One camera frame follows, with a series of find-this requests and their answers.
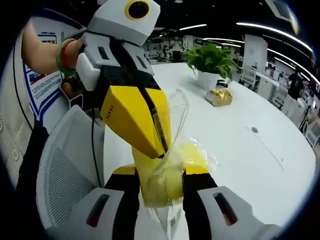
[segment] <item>black cable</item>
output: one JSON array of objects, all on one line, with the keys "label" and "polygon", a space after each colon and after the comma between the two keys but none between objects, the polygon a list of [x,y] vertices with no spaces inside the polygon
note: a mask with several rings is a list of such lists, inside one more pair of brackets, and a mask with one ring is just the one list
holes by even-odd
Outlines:
[{"label": "black cable", "polygon": [[19,103],[19,106],[20,106],[20,109],[23,113],[23,116],[26,120],[26,122],[28,123],[31,131],[33,131],[33,128],[27,118],[27,115],[22,107],[22,104],[21,104],[21,101],[20,101],[20,97],[19,97],[19,94],[18,94],[18,88],[17,88],[17,80],[16,80],[16,67],[15,67],[15,54],[16,54],[16,45],[13,46],[13,57],[12,57],[12,70],[13,70],[13,81],[14,81],[14,88],[15,88],[15,94],[16,94],[16,98],[18,99],[18,103]]},{"label": "black cable", "polygon": [[95,126],[95,110],[92,108],[92,125],[91,125],[91,146],[92,146],[92,155],[94,160],[94,167],[96,172],[96,177],[98,178],[99,187],[101,188],[101,182],[99,177],[99,171],[97,166],[97,160],[96,160],[96,153],[95,153],[95,144],[94,144],[94,126]]}]

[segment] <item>ceiling light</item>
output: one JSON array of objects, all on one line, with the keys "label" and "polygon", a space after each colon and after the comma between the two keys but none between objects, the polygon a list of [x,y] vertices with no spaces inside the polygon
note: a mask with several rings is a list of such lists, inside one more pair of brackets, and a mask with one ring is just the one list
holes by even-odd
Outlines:
[{"label": "ceiling light", "polygon": [[[279,59],[279,58],[277,58],[277,57],[275,57],[274,59],[276,59],[276,60],[279,61],[279,62],[282,62],[283,64],[287,65],[288,67],[292,68],[293,70],[296,70],[296,68],[295,68],[294,66],[290,65],[289,63],[287,63],[287,62],[285,62],[285,61],[283,61],[283,60],[281,60],[281,59]],[[304,75],[302,72],[301,72],[301,75],[310,82],[310,78],[308,78],[308,77],[307,77],[306,75]]]},{"label": "ceiling light", "polygon": [[280,40],[280,39],[278,39],[278,38],[275,38],[275,37],[273,37],[273,36],[268,36],[268,35],[264,35],[264,34],[262,34],[262,36],[267,37],[267,38],[270,38],[270,39],[273,39],[273,40],[276,40],[276,41],[279,41],[279,42],[283,42],[282,40]]},{"label": "ceiling light", "polygon": [[282,62],[283,64],[287,65],[288,67],[292,68],[293,70],[296,70],[296,68],[294,66],[291,66],[289,63],[281,60],[280,58],[275,57],[274,59],[279,61],[279,62]]},{"label": "ceiling light", "polygon": [[235,45],[235,44],[230,44],[230,43],[222,43],[222,45],[228,45],[228,46],[233,46],[233,47],[241,48],[240,45]]},{"label": "ceiling light", "polygon": [[241,43],[244,44],[244,41],[239,41],[239,40],[232,40],[232,39],[225,39],[225,38],[212,38],[212,37],[206,37],[204,40],[219,40],[219,41],[230,41],[230,42],[235,42],[235,43]]},{"label": "ceiling light", "polygon": [[311,72],[309,72],[306,68],[304,68],[303,66],[301,66],[301,65],[300,65],[299,63],[297,63],[296,61],[293,61],[291,58],[289,58],[289,57],[287,57],[287,56],[285,56],[285,55],[283,55],[283,54],[281,54],[281,53],[279,53],[279,52],[277,52],[277,51],[271,50],[271,49],[269,49],[269,48],[268,48],[267,50],[270,51],[270,52],[272,52],[272,53],[278,54],[279,56],[284,57],[285,59],[288,59],[289,61],[293,62],[295,65],[299,66],[302,70],[304,70],[307,74],[309,74],[310,77],[311,77],[313,80],[315,80],[317,84],[320,85],[320,81],[318,81],[318,79],[317,79],[315,76],[313,76],[313,75],[311,74]]},{"label": "ceiling light", "polygon": [[261,29],[266,29],[266,30],[270,30],[270,31],[273,31],[275,33],[278,33],[278,34],[281,34],[281,35],[284,35],[286,36],[287,38],[290,38],[294,41],[296,41],[297,43],[301,44],[302,46],[304,46],[306,49],[308,49],[310,52],[314,52],[312,50],[312,48],[310,46],[308,46],[305,42],[301,41],[300,39],[290,35],[289,33],[286,33],[284,31],[281,31],[279,29],[275,29],[273,27],[269,27],[269,26],[263,26],[263,25],[259,25],[259,24],[253,24],[253,23],[246,23],[246,22],[237,22],[236,23],[237,25],[239,26],[248,26],[248,27],[255,27],[255,28],[261,28]]},{"label": "ceiling light", "polygon": [[194,26],[187,26],[187,27],[183,27],[183,28],[180,28],[179,30],[186,30],[186,29],[193,29],[193,28],[199,28],[199,27],[204,27],[204,26],[207,26],[207,24],[200,24],[200,25],[194,25]]},{"label": "ceiling light", "polygon": [[291,44],[289,44],[289,43],[287,43],[287,42],[284,42],[284,44],[286,44],[286,45],[290,46],[291,48],[297,50],[297,51],[300,52],[301,54],[305,55],[308,59],[310,59],[310,57],[309,57],[307,54],[305,54],[303,51],[301,51],[300,49],[296,48],[295,46],[292,46]]},{"label": "ceiling light", "polygon": [[305,77],[309,82],[310,82],[310,78],[308,78],[306,75],[304,75],[302,72],[301,72],[301,75],[303,76],[303,77]]},{"label": "ceiling light", "polygon": [[194,38],[194,39],[201,39],[201,40],[205,40],[204,38],[202,38],[202,37],[197,37],[197,36],[194,36],[193,38]]}]

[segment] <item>white pot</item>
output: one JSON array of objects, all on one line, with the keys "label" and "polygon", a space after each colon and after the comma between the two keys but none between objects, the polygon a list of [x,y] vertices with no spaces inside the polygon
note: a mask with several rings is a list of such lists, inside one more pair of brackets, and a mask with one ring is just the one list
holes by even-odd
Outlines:
[{"label": "white pot", "polygon": [[222,79],[219,74],[198,71],[198,84],[206,91],[216,89],[219,79]]}]

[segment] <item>office chair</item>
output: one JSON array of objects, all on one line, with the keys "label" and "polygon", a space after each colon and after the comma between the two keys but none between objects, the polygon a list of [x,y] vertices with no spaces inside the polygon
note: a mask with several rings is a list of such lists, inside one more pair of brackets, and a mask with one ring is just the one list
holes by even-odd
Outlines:
[{"label": "office chair", "polygon": [[257,79],[256,79],[257,70],[250,67],[250,66],[244,66],[242,75],[241,75],[241,81],[244,82],[244,86],[254,90],[254,87],[256,85]]},{"label": "office chair", "polygon": [[272,104],[280,109],[285,104],[287,95],[288,89],[284,85],[280,84],[272,98]]},{"label": "office chair", "polygon": [[309,142],[312,148],[314,148],[319,142],[320,138],[320,119],[313,121],[306,130],[305,138]]},{"label": "office chair", "polygon": [[267,101],[270,101],[273,96],[274,89],[275,86],[272,84],[272,82],[262,78],[260,79],[257,94]]},{"label": "office chair", "polygon": [[[94,123],[93,142],[101,184],[104,184],[104,131],[104,127]],[[91,133],[92,119],[75,105],[57,123],[45,143],[36,180],[36,202],[46,230],[63,224],[72,207],[99,186]]]}]

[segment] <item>green leaves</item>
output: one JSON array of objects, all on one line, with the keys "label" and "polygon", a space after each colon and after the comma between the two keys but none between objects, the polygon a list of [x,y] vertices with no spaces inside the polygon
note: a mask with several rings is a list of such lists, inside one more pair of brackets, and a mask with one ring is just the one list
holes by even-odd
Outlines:
[{"label": "green leaves", "polygon": [[232,60],[229,49],[217,48],[213,43],[207,46],[194,46],[183,54],[189,68],[212,74],[219,74],[222,78],[232,80],[232,68],[238,65]]}]

